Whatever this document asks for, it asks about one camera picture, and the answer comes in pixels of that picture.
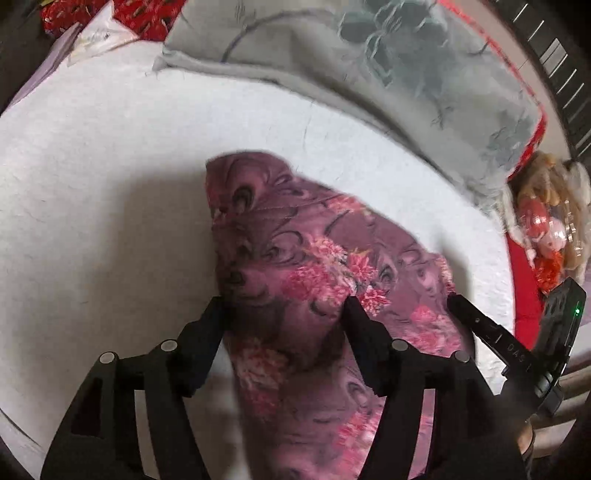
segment purple floral fabric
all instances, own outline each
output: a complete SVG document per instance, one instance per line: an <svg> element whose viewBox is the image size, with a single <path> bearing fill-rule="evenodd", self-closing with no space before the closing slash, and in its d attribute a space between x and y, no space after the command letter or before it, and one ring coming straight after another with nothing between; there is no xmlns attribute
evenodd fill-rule
<svg viewBox="0 0 591 480"><path fill-rule="evenodd" d="M238 307L226 346L259 457L276 479L355 479L384 399L362 381L340 307L355 295L393 338L449 356L462 341L445 308L445 259L267 153L212 160L206 187L219 288ZM427 393L411 478L432 424Z"/></svg>

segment pink ball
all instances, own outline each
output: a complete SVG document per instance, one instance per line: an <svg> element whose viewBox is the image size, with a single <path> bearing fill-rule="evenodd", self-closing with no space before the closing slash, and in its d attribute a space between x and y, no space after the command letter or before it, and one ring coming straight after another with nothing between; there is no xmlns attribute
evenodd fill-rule
<svg viewBox="0 0 591 480"><path fill-rule="evenodd" d="M537 198L525 198L519 202L519 219L525 229L525 234L537 242L548 232L548 210Z"/></svg>
<svg viewBox="0 0 591 480"><path fill-rule="evenodd" d="M540 253L546 258L552 258L554 252L566 246L566 228L557 218L551 217L548 222L548 232L538 242Z"/></svg>

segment floral garment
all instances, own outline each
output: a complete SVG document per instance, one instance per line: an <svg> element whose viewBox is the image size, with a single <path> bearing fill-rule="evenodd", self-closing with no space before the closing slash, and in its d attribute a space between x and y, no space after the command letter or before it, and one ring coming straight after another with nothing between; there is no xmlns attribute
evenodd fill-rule
<svg viewBox="0 0 591 480"><path fill-rule="evenodd" d="M393 338L449 356L462 340L446 308L445 259L358 200L295 176L266 153L207 165L217 279L237 317L226 346L260 458L274 479L354 480L384 407L338 325L357 296ZM410 477L425 468L426 392Z"/></svg>

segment gray floral fabric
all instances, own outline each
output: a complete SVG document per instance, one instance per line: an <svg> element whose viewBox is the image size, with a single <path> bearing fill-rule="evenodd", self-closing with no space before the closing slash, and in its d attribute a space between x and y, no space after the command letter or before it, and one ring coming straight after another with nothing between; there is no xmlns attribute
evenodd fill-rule
<svg viewBox="0 0 591 480"><path fill-rule="evenodd" d="M496 45L436 0L188 0L156 69L272 81L386 132L477 205L544 115Z"/></svg>

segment red ball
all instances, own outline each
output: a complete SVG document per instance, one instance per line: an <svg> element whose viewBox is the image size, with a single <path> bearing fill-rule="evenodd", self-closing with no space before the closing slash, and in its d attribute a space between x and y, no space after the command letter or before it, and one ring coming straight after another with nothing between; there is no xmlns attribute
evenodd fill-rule
<svg viewBox="0 0 591 480"><path fill-rule="evenodd" d="M534 242L548 232L550 215L545 205L537 198L522 199L519 202L518 213L525 234Z"/></svg>

